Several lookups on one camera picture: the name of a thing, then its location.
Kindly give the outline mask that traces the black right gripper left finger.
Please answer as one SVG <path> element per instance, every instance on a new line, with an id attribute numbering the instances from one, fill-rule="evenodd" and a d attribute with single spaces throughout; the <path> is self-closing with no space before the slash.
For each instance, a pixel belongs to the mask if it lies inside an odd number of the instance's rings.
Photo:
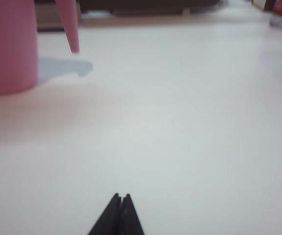
<path id="1" fill-rule="evenodd" d="M 114 194 L 88 234 L 117 235 L 119 232 L 121 202 L 121 196 L 118 193 Z"/>

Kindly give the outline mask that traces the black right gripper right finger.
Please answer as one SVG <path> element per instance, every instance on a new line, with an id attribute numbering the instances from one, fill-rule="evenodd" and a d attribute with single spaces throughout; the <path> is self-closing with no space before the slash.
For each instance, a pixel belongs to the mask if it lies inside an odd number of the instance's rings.
<path id="1" fill-rule="evenodd" d="M 127 194 L 123 198 L 120 205 L 118 234 L 119 235 L 145 234 L 130 194 Z"/>

